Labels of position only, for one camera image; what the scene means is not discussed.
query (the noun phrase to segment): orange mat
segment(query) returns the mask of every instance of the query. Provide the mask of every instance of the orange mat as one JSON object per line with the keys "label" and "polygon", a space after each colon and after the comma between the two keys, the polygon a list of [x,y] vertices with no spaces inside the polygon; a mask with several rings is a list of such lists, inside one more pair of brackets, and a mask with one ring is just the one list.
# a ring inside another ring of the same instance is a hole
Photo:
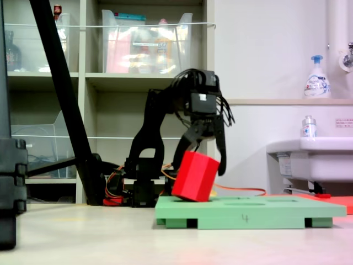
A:
{"label": "orange mat", "polygon": [[353,196],[337,196],[337,197],[331,197],[327,199],[317,198],[306,194],[294,194],[293,196],[299,196],[299,197],[304,197],[312,200],[320,200],[321,202],[343,205],[347,207],[347,214],[353,214]]}

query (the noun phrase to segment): black stand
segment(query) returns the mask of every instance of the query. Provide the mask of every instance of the black stand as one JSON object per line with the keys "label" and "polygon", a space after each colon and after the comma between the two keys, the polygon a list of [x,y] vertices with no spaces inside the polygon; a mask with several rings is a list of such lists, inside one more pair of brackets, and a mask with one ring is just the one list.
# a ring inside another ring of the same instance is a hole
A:
{"label": "black stand", "polygon": [[3,1],[0,0],[0,250],[16,245],[16,216],[26,211],[25,176],[76,165],[87,203],[102,205],[105,178],[100,157],[92,154],[49,0],[30,0],[50,66],[55,91],[65,119],[75,158],[27,172],[25,141],[11,139]]}

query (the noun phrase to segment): plastic storage bin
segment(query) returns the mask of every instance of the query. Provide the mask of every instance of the plastic storage bin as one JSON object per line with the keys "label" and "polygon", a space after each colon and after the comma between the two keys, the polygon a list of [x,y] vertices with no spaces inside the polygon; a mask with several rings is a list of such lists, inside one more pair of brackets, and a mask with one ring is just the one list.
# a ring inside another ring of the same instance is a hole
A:
{"label": "plastic storage bin", "polygon": [[192,14],[185,13],[177,26],[119,26],[110,10],[102,10],[103,72],[171,73],[190,68]]}
{"label": "plastic storage bin", "polygon": [[[71,72],[78,71],[79,28],[69,28],[73,18],[61,14],[57,30]],[[42,41],[36,26],[5,24],[8,71],[50,72]]]}
{"label": "plastic storage bin", "polygon": [[[26,141],[29,170],[74,156],[62,112],[53,124],[12,125],[11,132],[13,138]],[[76,169],[70,166],[38,177],[76,178]]]}

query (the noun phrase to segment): green shape sorter board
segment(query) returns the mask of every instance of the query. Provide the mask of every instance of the green shape sorter board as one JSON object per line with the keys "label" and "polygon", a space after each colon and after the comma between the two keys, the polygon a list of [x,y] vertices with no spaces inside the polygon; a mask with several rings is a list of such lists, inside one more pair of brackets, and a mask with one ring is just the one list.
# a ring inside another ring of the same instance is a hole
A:
{"label": "green shape sorter board", "polygon": [[157,225],[198,229],[295,229],[332,227],[332,217],[346,216],[346,207],[296,196],[211,197],[185,202],[161,196]]}

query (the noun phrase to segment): white pump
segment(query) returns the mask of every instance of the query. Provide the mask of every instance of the white pump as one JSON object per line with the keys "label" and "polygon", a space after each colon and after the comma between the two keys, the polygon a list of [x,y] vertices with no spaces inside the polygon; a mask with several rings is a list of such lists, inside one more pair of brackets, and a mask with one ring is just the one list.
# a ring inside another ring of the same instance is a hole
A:
{"label": "white pump", "polygon": [[311,57],[311,60],[314,61],[314,69],[309,75],[304,89],[304,98],[331,98],[330,82],[320,65],[322,59],[321,55]]}

